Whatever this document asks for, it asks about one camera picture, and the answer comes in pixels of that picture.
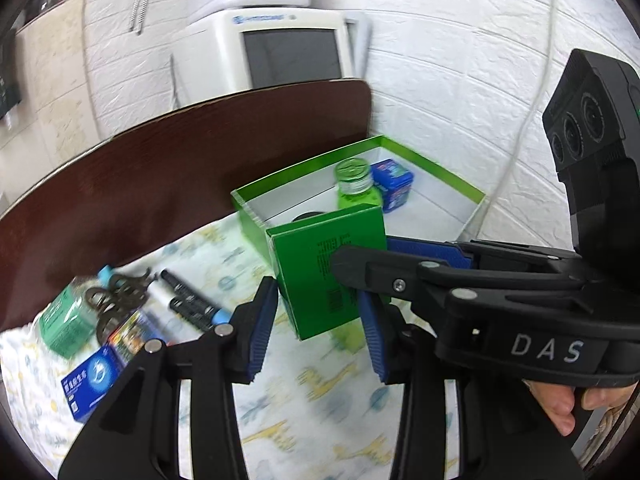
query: human hand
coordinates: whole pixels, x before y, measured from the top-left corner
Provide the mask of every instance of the human hand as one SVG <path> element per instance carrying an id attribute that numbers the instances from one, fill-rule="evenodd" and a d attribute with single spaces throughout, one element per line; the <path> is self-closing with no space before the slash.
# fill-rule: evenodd
<path id="1" fill-rule="evenodd" d="M 546 384 L 527 381 L 531 393 L 545 410 L 558 431 L 567 436 L 575 427 L 575 419 L 571 414 L 575 398 L 574 389 L 562 384 Z M 625 388 L 590 388 L 582 396 L 582 407 L 585 410 L 596 410 L 606 406 L 616 408 L 625 404 L 633 393 L 635 384 Z"/>

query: wall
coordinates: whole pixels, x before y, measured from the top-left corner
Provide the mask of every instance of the wall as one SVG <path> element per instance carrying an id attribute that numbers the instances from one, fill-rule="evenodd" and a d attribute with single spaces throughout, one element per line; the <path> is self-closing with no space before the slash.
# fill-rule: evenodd
<path id="1" fill-rule="evenodd" d="M 66 0 L 17 34 L 22 102 L 13 128 L 0 122 L 0 196 L 9 202 L 100 140 L 84 69 L 83 7 L 84 0 Z"/>
<path id="2" fill-rule="evenodd" d="M 0 215 L 4 213 L 9 207 L 9 200 L 4 193 L 0 193 Z M 0 388 L 0 400 L 2 396 L 2 388 Z"/>
<path id="3" fill-rule="evenodd" d="M 374 22 L 372 128 L 492 192 L 514 150 L 546 55 L 551 0 L 314 0 Z M 481 237 L 570 247 L 568 205 L 542 110 L 572 48 L 627 60 L 640 41 L 614 0 L 559 0 L 551 81 L 513 177 Z"/>
<path id="4" fill-rule="evenodd" d="M 135 0 L 86 0 L 84 41 L 98 129 L 107 138 L 171 109 L 171 36 L 187 0 L 150 0 L 142 35 L 129 31 Z"/>

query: black marker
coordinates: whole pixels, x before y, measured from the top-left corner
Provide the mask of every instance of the black marker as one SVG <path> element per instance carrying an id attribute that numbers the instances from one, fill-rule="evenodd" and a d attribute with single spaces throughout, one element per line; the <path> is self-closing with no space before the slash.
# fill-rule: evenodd
<path id="1" fill-rule="evenodd" d="M 180 300 L 179 298 L 173 298 L 169 302 L 169 308 L 176 314 L 180 314 L 180 316 L 182 316 L 188 323 L 203 332 L 208 332 L 213 327 L 211 318 L 203 316 L 187 301 Z"/>
<path id="2" fill-rule="evenodd" d="M 229 311 L 205 298 L 195 288 L 178 278 L 171 271 L 163 270 L 160 272 L 160 278 L 174 290 L 178 299 L 188 303 L 204 319 L 210 319 L 213 325 L 228 323 L 231 319 Z"/>

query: blue marker cap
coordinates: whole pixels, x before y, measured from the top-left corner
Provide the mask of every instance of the blue marker cap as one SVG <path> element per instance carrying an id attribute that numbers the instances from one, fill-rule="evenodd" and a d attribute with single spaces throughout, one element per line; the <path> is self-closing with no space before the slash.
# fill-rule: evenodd
<path id="1" fill-rule="evenodd" d="M 113 276 L 113 269 L 110 266 L 104 266 L 98 272 L 98 279 L 104 288 L 109 288 L 109 280 Z"/>
<path id="2" fill-rule="evenodd" d="M 228 323 L 229 321 L 231 321 L 231 312 L 225 310 L 224 308 L 221 308 L 219 311 L 217 311 L 211 318 L 211 324 L 213 326 Z"/>

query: brown wooden headboard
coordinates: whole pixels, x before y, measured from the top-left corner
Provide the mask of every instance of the brown wooden headboard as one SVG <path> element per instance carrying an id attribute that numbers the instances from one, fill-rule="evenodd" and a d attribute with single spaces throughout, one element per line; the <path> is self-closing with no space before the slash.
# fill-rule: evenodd
<path id="1" fill-rule="evenodd" d="M 121 265 L 233 211 L 229 193 L 367 135 L 365 82 L 236 94 L 142 124 L 54 172 L 0 219 L 0 330 L 74 277 Z"/>

